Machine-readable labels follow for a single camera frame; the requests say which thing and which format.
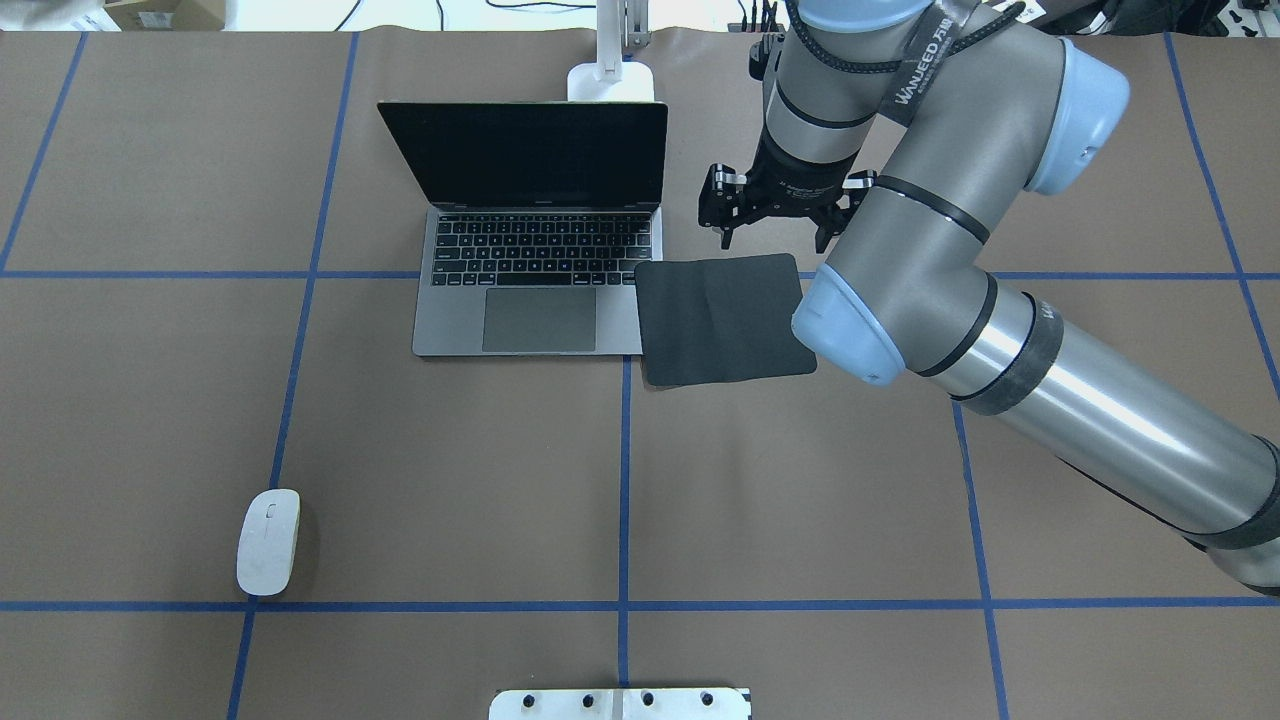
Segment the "laptop trackpad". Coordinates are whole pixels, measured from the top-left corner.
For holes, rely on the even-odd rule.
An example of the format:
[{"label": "laptop trackpad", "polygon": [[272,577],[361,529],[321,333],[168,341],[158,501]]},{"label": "laptop trackpad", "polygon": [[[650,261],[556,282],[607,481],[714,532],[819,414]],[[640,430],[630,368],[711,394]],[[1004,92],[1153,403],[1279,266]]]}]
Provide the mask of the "laptop trackpad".
[{"label": "laptop trackpad", "polygon": [[485,352],[591,352],[594,287],[513,287],[485,293]]}]

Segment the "white mouse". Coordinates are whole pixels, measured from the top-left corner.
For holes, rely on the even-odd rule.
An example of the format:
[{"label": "white mouse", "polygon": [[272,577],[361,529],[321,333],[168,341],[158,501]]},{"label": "white mouse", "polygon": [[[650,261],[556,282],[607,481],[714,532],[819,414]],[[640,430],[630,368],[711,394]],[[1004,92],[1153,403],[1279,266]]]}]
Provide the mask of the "white mouse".
[{"label": "white mouse", "polygon": [[241,589],[268,596],[289,584],[300,510],[298,493],[284,488],[269,489],[248,505],[236,551],[236,580]]}]

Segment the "folded cloth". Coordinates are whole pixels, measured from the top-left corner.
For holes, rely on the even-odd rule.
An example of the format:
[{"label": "folded cloth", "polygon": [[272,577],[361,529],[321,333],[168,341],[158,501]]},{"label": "folded cloth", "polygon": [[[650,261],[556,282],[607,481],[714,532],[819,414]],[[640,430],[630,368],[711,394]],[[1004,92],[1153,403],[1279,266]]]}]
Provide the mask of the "folded cloth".
[{"label": "folded cloth", "polygon": [[818,359],[791,334],[800,275],[786,254],[636,266],[652,386],[801,375]]}]

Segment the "laptop keyboard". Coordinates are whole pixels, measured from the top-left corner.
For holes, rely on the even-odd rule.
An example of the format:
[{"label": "laptop keyboard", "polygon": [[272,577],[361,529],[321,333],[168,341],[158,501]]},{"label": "laptop keyboard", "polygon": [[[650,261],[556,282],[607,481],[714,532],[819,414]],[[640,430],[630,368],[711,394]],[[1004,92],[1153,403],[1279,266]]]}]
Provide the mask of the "laptop keyboard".
[{"label": "laptop keyboard", "polygon": [[648,213],[447,214],[431,284],[635,284],[653,255]]}]

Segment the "white panel with holes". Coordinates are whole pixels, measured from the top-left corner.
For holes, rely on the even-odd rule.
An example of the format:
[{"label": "white panel with holes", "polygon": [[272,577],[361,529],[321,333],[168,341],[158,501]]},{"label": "white panel with holes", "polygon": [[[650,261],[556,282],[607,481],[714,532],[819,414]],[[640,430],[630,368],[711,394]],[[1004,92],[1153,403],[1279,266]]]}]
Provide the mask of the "white panel with holes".
[{"label": "white panel with holes", "polygon": [[489,720],[750,720],[741,688],[504,691]]}]

